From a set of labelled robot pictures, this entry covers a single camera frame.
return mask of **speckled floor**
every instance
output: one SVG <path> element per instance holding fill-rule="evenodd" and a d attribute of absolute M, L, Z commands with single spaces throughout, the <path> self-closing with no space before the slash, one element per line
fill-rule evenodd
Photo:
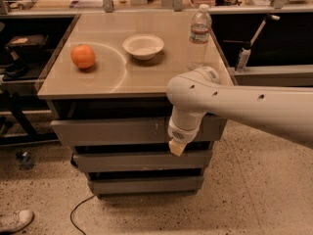
<path fill-rule="evenodd" d="M 35 212 L 16 234 L 82 234 L 69 216 L 92 194 L 71 150 L 58 142 L 0 149 L 1 212 Z M 18 151 L 31 153 L 32 170 L 19 170 Z M 310 149 L 229 121 L 204 178 L 194 195 L 95 197 L 73 219 L 88 235 L 313 234 Z"/>

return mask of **orange fruit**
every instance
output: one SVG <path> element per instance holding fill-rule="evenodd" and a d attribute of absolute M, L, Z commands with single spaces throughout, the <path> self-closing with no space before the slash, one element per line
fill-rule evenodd
<path fill-rule="evenodd" d="M 88 44 L 78 44 L 70 51 L 72 62 L 80 69 L 91 68 L 96 62 L 96 54 Z"/>

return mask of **white sneaker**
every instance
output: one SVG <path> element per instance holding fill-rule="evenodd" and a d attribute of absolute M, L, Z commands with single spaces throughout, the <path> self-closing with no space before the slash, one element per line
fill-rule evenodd
<path fill-rule="evenodd" d="M 14 211 L 0 214 L 0 232 L 17 232 L 27 227 L 33 220 L 34 214 L 30 210 Z"/>

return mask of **white bowl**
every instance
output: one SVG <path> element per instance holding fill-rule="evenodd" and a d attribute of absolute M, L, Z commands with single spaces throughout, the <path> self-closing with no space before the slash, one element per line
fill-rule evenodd
<path fill-rule="evenodd" d="M 138 60 L 149 60 L 164 47 L 162 39 L 155 35 L 139 34 L 128 37 L 123 42 L 126 52 Z"/>

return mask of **power cord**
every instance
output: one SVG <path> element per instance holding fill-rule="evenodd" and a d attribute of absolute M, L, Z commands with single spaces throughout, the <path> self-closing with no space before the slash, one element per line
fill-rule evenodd
<path fill-rule="evenodd" d="M 72 225 L 75 226 L 75 228 L 76 228 L 77 230 L 79 230 L 79 231 L 80 231 L 82 234 L 84 234 L 84 235 L 86 235 L 86 233 L 85 233 L 82 229 L 80 229 L 80 228 L 74 223 L 74 221 L 73 221 L 73 219 L 72 219 L 72 216 L 73 216 L 74 212 L 75 212 L 82 204 L 84 204 L 84 203 L 86 203 L 87 201 L 93 199 L 95 196 L 96 196 L 96 195 L 94 194 L 94 195 L 92 195 L 91 197 L 89 197 L 88 199 L 85 199 L 84 201 L 80 202 L 80 203 L 71 211 L 71 213 L 70 213 L 70 221 L 71 221 Z"/>

